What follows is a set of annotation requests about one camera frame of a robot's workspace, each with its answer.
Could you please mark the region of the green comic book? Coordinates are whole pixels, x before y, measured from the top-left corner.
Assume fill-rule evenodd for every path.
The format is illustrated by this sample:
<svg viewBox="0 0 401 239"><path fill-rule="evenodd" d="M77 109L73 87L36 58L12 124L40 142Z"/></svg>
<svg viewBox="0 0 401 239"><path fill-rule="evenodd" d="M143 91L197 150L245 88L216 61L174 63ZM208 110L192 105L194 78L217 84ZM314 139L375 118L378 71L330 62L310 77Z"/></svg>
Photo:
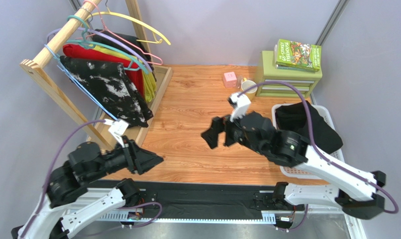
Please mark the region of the green comic book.
<svg viewBox="0 0 401 239"><path fill-rule="evenodd" d="M277 66L318 72L321 70L321 53L320 45L279 39L274 60Z"/></svg>

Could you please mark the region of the black garment on rack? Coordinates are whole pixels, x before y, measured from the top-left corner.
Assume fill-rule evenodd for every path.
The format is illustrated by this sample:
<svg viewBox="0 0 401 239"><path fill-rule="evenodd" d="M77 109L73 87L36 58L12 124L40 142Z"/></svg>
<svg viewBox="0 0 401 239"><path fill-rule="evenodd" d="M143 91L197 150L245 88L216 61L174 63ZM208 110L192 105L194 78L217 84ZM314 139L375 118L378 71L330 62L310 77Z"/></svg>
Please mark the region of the black garment on rack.
<svg viewBox="0 0 401 239"><path fill-rule="evenodd" d="M143 46L143 44L141 42L138 41L138 38L136 36L131 36L131 35L125 35L125 34L120 34L120 33L115 33L116 35L118 35L119 37L125 39L126 41L130 42L126 43L122 40L120 40L119 38L117 38L115 35L112 35L110 32L103 32L103 34L108 35L118 41L121 41L124 45L127 45L127 47L131 48L132 50L134 50L138 55L142 56L147 62L151 62L151 56L147 55L148 51L145 49L145 47ZM109 45L111 47L117 48L121 51L126 52L127 54L132 55L131 52L127 51L125 48L121 47L120 45L116 44L115 42L112 42L109 39L106 39L104 37L101 37L99 35L94 35L92 36L92 40L94 42L99 42L105 45Z"/></svg>

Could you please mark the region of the green drawer box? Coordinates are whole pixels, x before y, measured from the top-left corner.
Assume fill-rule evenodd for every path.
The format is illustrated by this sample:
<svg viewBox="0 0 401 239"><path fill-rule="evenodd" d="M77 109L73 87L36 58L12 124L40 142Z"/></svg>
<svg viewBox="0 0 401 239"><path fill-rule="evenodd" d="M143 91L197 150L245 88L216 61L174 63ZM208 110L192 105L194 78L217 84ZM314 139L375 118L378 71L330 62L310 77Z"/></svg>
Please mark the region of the green drawer box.
<svg viewBox="0 0 401 239"><path fill-rule="evenodd" d="M321 78L321 71L307 72L278 69L274 63L274 51L262 51L259 57L254 81L257 84L274 80L283 81L293 85L305 98L308 98ZM298 97L291 88L280 84L270 83L260 86L256 92L256 96L285 98Z"/></svg>

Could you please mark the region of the blue wire hanger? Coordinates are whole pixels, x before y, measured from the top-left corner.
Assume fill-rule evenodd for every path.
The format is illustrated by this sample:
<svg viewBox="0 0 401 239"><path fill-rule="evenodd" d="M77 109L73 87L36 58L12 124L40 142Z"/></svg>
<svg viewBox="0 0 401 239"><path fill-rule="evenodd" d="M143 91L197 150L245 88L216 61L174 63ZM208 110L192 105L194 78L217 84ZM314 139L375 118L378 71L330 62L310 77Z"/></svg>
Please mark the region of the blue wire hanger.
<svg viewBox="0 0 401 239"><path fill-rule="evenodd" d="M103 112L110 116L113 120L118 120L117 117L113 116L104 106L86 89L83 85L65 68L65 66L60 61L60 56L55 53L47 44L44 47L50 52L52 57L57 61L57 67L73 82L78 89L80 89L87 97L89 97L92 102L94 102Z"/></svg>

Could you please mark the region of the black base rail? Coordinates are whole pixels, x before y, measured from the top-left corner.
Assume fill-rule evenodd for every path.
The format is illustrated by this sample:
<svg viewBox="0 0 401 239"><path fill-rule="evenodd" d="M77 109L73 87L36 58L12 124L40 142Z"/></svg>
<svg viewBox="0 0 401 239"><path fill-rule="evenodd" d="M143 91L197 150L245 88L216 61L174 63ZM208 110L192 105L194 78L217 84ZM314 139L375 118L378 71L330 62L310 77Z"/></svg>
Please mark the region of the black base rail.
<svg viewBox="0 0 401 239"><path fill-rule="evenodd" d="M133 225L158 215L157 222L272 224L289 228L295 219L304 221L304 205L293 206L283 199L281 185L251 186L225 184L190 184L136 182L140 189L136 205L147 203L142 210L128 206L101 216L100 220Z"/></svg>

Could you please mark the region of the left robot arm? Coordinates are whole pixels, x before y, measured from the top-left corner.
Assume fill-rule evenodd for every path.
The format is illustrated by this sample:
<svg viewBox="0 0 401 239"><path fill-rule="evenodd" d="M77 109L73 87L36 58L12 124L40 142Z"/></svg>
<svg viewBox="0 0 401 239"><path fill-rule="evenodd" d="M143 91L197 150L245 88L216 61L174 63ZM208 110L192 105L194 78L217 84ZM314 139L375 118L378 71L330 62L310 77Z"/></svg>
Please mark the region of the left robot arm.
<svg viewBox="0 0 401 239"><path fill-rule="evenodd" d="M121 169L144 174L163 162L163 157L124 138L123 144L102 153L94 142L80 144L68 160L53 170L43 186L39 203L29 220L11 230L14 239L71 239L108 212L141 202L140 190L132 179L119 181L94 202L66 214L90 184Z"/></svg>

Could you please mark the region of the black white-patterned trousers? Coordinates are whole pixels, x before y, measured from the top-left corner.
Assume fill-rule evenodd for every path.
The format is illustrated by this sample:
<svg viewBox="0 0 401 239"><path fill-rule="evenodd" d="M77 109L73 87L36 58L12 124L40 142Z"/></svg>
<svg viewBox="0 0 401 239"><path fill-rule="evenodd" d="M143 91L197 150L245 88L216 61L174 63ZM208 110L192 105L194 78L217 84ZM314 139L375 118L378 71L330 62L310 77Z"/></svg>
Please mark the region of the black white-patterned trousers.
<svg viewBox="0 0 401 239"><path fill-rule="evenodd" d="M60 56L65 68L117 119L147 127L152 111L121 63Z"/></svg>

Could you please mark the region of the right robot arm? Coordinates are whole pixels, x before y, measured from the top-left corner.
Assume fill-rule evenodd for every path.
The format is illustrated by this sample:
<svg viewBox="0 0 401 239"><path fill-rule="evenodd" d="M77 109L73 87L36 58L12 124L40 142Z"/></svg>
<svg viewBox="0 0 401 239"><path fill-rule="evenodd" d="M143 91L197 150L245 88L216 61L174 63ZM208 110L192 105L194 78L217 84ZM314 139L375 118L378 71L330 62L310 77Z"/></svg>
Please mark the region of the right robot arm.
<svg viewBox="0 0 401 239"><path fill-rule="evenodd" d="M310 140L289 130L279 130L269 118L251 112L239 119L229 115L214 117L210 127L201 133L211 149L218 146L218 136L225 134L224 146L235 143L266 157L276 165L296 168L319 177L326 185L302 186L288 182L276 184L272 201L279 209L297 205L323 205L336 207L359 219L369 220L383 213L385 199L371 184L383 186L386 176L381 171L372 173L359 170L364 181L341 169L344 162L316 151Z"/></svg>

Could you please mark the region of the pink cube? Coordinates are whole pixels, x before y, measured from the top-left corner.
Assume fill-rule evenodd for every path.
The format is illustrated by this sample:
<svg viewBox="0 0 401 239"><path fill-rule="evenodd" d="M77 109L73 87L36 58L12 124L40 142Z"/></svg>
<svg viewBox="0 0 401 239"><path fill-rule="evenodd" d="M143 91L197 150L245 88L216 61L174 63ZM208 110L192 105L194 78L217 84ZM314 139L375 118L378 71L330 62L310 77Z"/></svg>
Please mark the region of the pink cube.
<svg viewBox="0 0 401 239"><path fill-rule="evenodd" d="M235 72L226 72L223 74L223 84L225 88L234 88L237 85Z"/></svg>

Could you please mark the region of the yellow garment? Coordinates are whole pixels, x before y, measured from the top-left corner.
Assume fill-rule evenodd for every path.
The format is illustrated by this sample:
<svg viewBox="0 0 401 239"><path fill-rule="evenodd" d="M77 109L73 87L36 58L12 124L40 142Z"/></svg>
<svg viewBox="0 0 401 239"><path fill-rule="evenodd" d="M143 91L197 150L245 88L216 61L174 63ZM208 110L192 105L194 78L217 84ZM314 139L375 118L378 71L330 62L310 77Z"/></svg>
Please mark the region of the yellow garment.
<svg viewBox="0 0 401 239"><path fill-rule="evenodd" d="M124 54L118 53L116 51L110 50L108 48L102 46L95 46L95 51L110 55L113 59L118 60L124 63L124 60L129 61L130 58L125 56ZM155 98L155 93L157 91L156 80L152 72L146 74L143 70L141 70L143 76L143 86L144 86L144 93L143 96L146 102L151 102Z"/></svg>

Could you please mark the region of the yellow mug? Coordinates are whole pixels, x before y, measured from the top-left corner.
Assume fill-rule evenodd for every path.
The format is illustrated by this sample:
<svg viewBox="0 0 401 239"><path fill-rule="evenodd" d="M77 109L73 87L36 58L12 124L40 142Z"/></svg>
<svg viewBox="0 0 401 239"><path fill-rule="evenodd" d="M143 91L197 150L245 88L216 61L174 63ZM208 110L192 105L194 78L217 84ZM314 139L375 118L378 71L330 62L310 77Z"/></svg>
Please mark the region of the yellow mug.
<svg viewBox="0 0 401 239"><path fill-rule="evenodd" d="M256 92L257 92L257 84L254 81L246 80L241 83L240 91L250 100L253 101Z"/></svg>

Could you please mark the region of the wooden clothes rack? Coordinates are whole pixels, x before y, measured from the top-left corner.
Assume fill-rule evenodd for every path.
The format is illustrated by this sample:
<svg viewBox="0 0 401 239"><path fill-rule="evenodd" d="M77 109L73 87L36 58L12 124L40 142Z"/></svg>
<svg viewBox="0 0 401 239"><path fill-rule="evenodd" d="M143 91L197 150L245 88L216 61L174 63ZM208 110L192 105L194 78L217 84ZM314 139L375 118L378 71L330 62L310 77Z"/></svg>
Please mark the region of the wooden clothes rack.
<svg viewBox="0 0 401 239"><path fill-rule="evenodd" d="M85 30L84 27L83 29L79 28L80 26L83 26L83 23L86 23L83 20L86 20L92 16L94 17L95 15L113 15L130 20L132 21L136 36L142 41L145 49L147 49L149 53L151 53L149 43L161 43L161 41L157 40L156 37L160 38L162 43L171 45L170 41L164 34L146 24L142 20L137 0L125 0L128 8L128 15L111 12L108 8L108 11L97 10L96 8L100 6L101 2L102 0L89 0L83 5L80 4L81 7L76 9L75 14L70 16L64 26L59 28L57 31L54 31L53 34L55 35L50 40L47 40L47 44L32 60L24 59L20 63L20 67L34 80L34 82L36 82L44 90L44 92L77 124L83 124L89 120L45 72L44 67L47 66L52 59L56 60L57 52L62 50L62 46L77 30ZM155 35L155 41L148 41L145 29L150 30L153 35ZM157 92L155 93L154 100L148 104L153 114L156 114L158 110L166 88L172 78L172 74L173 70L171 67L165 67L162 65L154 67L154 75L157 78L158 84ZM107 130L104 129L103 125L100 125L99 123L92 123L91 125L85 126L83 129L87 133L89 137L88 139L100 144L101 148L108 150L113 148L111 143L112 139L109 139L109 136L105 137ZM135 142L141 146L149 129L150 127L133 127L127 129L125 135L135 140Z"/></svg>

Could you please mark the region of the plain black trousers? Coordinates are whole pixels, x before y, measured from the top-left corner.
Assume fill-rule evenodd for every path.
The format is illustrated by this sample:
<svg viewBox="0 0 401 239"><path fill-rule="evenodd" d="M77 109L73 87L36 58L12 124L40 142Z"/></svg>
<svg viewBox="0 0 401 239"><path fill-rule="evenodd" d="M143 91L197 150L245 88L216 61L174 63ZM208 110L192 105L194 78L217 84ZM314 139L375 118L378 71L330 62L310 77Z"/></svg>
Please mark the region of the plain black trousers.
<svg viewBox="0 0 401 239"><path fill-rule="evenodd" d="M318 148L328 154L335 153L343 146L342 138L334 129L329 111L322 106L307 103L310 111L313 136ZM282 130L294 131L309 138L307 116L303 104L276 105L275 125Z"/></svg>

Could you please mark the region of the red garment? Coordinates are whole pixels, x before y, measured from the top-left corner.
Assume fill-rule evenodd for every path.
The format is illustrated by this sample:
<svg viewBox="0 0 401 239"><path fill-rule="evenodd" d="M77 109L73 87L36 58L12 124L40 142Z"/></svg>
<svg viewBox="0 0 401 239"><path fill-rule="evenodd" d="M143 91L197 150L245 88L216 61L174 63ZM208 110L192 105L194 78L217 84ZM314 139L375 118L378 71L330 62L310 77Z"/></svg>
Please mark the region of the red garment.
<svg viewBox="0 0 401 239"><path fill-rule="evenodd" d="M63 46L63 53L68 57L122 63L124 67L128 67L129 65L131 65L131 69L138 68L138 65L136 63L132 63L129 59L127 59L127 57L114 56L113 53L116 53L115 51L101 46L95 46L94 49L85 49L84 47L76 44L66 44ZM132 81L132 83L136 86L141 96L144 97L144 71L125 70L125 73Z"/></svg>

